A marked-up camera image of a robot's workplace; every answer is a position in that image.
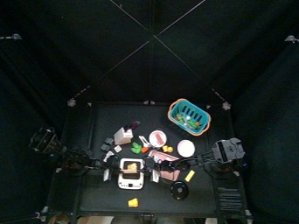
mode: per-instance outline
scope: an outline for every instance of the yellow toy piece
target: yellow toy piece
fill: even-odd
[[[174,147],[164,145],[163,146],[163,152],[174,152]]]
[[[127,166],[127,169],[128,169],[130,171],[135,171],[135,170],[136,170],[136,163],[130,164],[130,165]]]
[[[187,177],[186,177],[186,179],[184,179],[187,182],[191,181],[191,179],[192,179],[192,175],[194,175],[194,174],[195,174],[195,171],[191,170],[190,173],[188,173],[188,175],[187,175]]]
[[[128,201],[128,206],[130,206],[130,207],[138,207],[138,199],[131,199],[131,200]]]

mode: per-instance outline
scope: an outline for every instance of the yellow toy block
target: yellow toy block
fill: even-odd
[[[191,181],[194,173],[195,173],[195,171],[190,171],[190,173],[188,173],[188,175],[187,175],[187,177],[184,179],[187,182]]]
[[[131,200],[128,201],[128,206],[130,206],[130,207],[138,207],[138,199],[131,199]]]
[[[135,170],[136,170],[136,163],[130,164],[130,165],[127,166],[127,169],[128,169],[130,171],[135,171]]]

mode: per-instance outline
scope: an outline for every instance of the black fabric wall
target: black fabric wall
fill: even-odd
[[[299,221],[298,51],[299,45],[290,45],[277,55],[233,110],[251,163],[246,172],[251,212],[269,223]]]
[[[68,99],[184,97],[233,104],[251,164],[251,211],[262,223],[297,222],[299,49],[285,39],[299,33],[298,6],[291,0],[2,1],[0,36],[19,33],[23,40],[0,40],[0,217],[44,206],[52,168],[27,145],[42,126],[62,133]]]

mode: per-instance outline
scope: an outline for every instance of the white plate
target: white plate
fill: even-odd
[[[184,158],[188,158],[190,156],[192,156],[195,152],[195,146],[192,141],[182,140],[178,144],[178,152]]]
[[[162,138],[162,142],[159,142],[159,139],[156,137],[156,135],[160,136]],[[160,130],[155,130],[151,135],[150,135],[150,144],[155,147],[155,148],[160,148],[164,146],[167,141],[167,137],[166,134],[160,131]]]

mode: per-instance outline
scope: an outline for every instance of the teal basket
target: teal basket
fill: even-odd
[[[199,123],[196,128],[188,124],[186,125],[186,117],[190,117],[190,121],[192,121],[192,123]],[[179,99],[172,103],[168,110],[168,119],[196,137],[200,136],[211,126],[210,114],[186,99]]]

